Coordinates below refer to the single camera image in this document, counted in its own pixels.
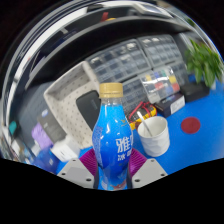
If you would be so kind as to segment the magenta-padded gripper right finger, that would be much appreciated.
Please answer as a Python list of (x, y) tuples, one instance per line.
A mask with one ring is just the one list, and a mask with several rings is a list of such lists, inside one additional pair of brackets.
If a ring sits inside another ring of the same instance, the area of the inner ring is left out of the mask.
[(165, 176), (167, 176), (166, 171), (155, 158), (147, 159), (138, 150), (132, 150), (127, 174), (128, 189), (146, 186)]

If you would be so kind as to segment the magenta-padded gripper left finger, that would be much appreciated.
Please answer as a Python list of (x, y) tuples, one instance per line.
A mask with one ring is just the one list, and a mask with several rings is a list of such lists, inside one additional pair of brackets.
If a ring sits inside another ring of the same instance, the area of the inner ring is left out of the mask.
[(88, 150), (79, 159), (71, 159), (58, 176), (78, 186), (97, 189), (99, 172), (94, 150)]

